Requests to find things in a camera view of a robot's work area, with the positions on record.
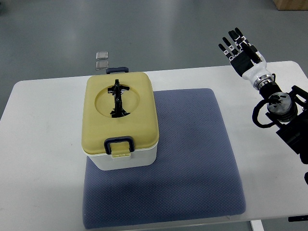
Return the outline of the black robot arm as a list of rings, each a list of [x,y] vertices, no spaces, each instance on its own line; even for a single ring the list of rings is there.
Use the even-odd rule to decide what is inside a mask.
[[[283,92],[275,82],[275,74],[259,77],[254,83],[255,89],[263,97],[253,109],[252,121],[259,128],[276,125],[276,134],[299,155],[303,164],[308,163],[308,93],[294,85],[290,92]],[[266,116],[271,120],[261,124],[259,111],[267,107]]]

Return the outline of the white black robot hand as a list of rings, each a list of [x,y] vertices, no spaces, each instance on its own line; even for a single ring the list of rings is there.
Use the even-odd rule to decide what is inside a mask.
[[[249,81],[256,90],[274,81],[274,75],[267,70],[267,62],[257,48],[251,44],[239,28],[228,32],[232,41],[226,37],[218,47],[228,58],[235,72]]]

